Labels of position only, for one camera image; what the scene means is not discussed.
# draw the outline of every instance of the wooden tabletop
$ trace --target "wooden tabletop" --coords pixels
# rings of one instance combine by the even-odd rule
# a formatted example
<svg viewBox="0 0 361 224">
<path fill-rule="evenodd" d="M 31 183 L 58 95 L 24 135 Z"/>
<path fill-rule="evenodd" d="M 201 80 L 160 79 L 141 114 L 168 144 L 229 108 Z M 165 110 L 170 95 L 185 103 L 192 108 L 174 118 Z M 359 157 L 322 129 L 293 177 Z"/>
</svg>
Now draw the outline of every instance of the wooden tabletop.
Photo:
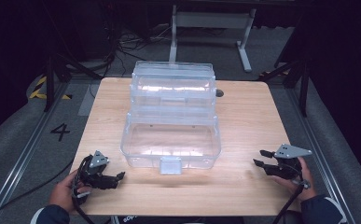
<svg viewBox="0 0 361 224">
<path fill-rule="evenodd" d="M 254 165 L 259 155 L 289 144 L 265 83 L 217 81 L 222 153 L 212 169 L 160 175 L 157 168 L 132 168 L 119 150 L 130 108 L 130 78 L 102 80 L 72 170 L 100 150 L 111 160 L 104 175 L 126 172 L 117 189 L 94 189 L 82 205 L 88 215 L 275 216 L 290 194 Z M 299 210 L 297 204 L 291 207 Z"/>
</svg>

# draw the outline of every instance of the sleeve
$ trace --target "sleeve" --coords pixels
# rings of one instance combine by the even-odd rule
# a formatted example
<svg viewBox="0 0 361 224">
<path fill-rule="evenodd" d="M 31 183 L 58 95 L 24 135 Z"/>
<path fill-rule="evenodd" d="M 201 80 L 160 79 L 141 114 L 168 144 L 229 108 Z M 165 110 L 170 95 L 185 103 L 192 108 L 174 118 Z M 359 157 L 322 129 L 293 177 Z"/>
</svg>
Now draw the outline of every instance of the sleeve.
<svg viewBox="0 0 361 224">
<path fill-rule="evenodd" d="M 340 205 L 325 195 L 318 195 L 301 203 L 302 219 L 305 224 L 347 223 Z"/>
<path fill-rule="evenodd" d="M 31 220 L 31 224 L 68 224 L 69 214 L 59 205 L 51 204 L 39 209 Z"/>
</svg>

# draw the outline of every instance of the person's hand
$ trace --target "person's hand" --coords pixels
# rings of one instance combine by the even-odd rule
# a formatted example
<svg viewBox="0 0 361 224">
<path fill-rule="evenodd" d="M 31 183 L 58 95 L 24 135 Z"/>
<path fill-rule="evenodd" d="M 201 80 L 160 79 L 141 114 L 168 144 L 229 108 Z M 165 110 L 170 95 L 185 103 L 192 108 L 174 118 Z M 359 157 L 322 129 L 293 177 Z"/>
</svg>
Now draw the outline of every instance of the person's hand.
<svg viewBox="0 0 361 224">
<path fill-rule="evenodd" d="M 298 196 L 298 199 L 300 201 L 305 201 L 316 196 L 317 193 L 316 190 L 314 189 L 313 179 L 312 179 L 311 171 L 308 168 L 308 165 L 306 164 L 305 160 L 301 157 L 299 157 L 299 162 L 301 163 L 302 166 L 303 179 L 308 180 L 309 183 L 311 184 L 311 187 L 309 189 L 304 189 Z M 276 183 L 286 187 L 290 191 L 290 193 L 294 193 L 298 187 L 298 185 L 293 183 L 291 180 L 282 179 L 281 177 L 276 175 L 273 175 L 271 178 Z"/>
<path fill-rule="evenodd" d="M 73 179 L 77 174 L 77 170 L 73 171 L 70 175 L 59 182 L 52 190 L 49 197 L 49 204 L 59 205 L 61 208 L 66 210 L 68 213 L 72 212 L 75 207 L 72 201 L 72 185 Z M 90 191 L 91 187 L 86 187 L 82 183 L 78 183 L 78 192 L 83 193 Z"/>
</svg>

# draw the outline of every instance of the clear plastic container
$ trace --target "clear plastic container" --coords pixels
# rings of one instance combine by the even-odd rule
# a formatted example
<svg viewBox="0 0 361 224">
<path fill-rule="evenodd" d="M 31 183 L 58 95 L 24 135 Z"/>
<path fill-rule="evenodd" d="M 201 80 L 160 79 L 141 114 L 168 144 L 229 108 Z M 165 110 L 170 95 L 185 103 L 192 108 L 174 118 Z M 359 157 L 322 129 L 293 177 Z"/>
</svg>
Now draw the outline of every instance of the clear plastic container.
<svg viewBox="0 0 361 224">
<path fill-rule="evenodd" d="M 211 64 L 138 62 L 121 152 L 133 167 L 213 167 L 221 153 Z"/>
</svg>

